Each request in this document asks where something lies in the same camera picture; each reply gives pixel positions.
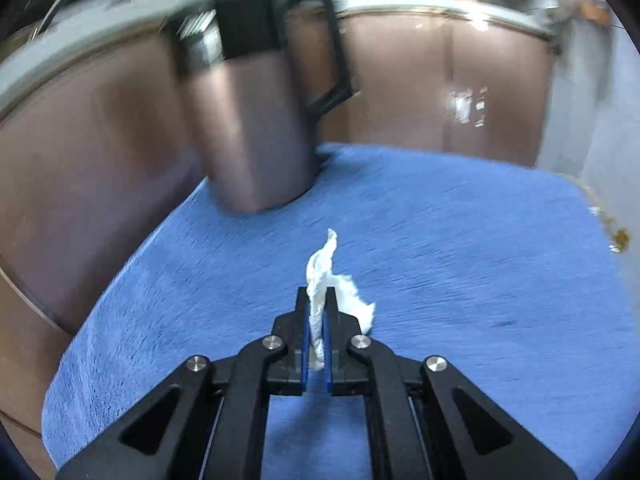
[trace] black mug handle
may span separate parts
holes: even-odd
[[[276,27],[280,44],[283,47],[288,46],[287,38],[287,13],[300,3],[309,0],[274,0],[274,14]],[[332,47],[334,51],[335,64],[337,67],[338,81],[326,94],[315,99],[307,105],[307,111],[311,116],[314,124],[317,124],[320,118],[329,110],[337,107],[337,105],[345,102],[349,97],[353,96],[354,91],[351,85],[351,75],[347,66],[344,49],[340,41],[340,29],[338,28],[338,19],[334,11],[333,0],[319,0],[324,7],[324,15],[329,27],[329,35],[331,37]]]

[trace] blue cloth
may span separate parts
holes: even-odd
[[[42,416],[62,465],[192,354],[235,354],[292,310],[338,233],[334,272],[377,303],[372,335],[440,354],[593,479],[640,404],[632,313],[615,256],[574,185],[508,164],[336,147],[295,202],[234,216],[206,183],[156,229],[64,354]],[[322,374],[271,403],[262,478],[369,476],[361,399]]]

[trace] crumpled paper towel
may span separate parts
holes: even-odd
[[[316,251],[306,264],[306,294],[309,297],[309,327],[311,330],[311,352],[309,366],[313,370],[324,368],[324,342],[322,341],[322,313],[328,286],[335,287],[338,310],[358,318],[360,331],[366,334],[371,329],[375,303],[366,304],[358,296],[358,289],[351,276],[332,273],[332,257],[338,246],[338,235],[328,229],[326,243]]]

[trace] white wall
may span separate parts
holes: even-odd
[[[635,237],[620,258],[640,315],[640,54],[623,28],[612,32],[610,78],[581,180]]]
[[[617,20],[571,25],[554,68],[536,165],[590,186],[634,238],[620,254],[640,321],[640,54]]]

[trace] stainless steel mug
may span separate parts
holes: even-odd
[[[286,29],[286,14],[303,1],[210,0],[164,28],[212,192],[233,211],[283,205],[309,190],[319,171],[316,124],[353,94],[332,0],[318,0],[338,79],[303,102]]]

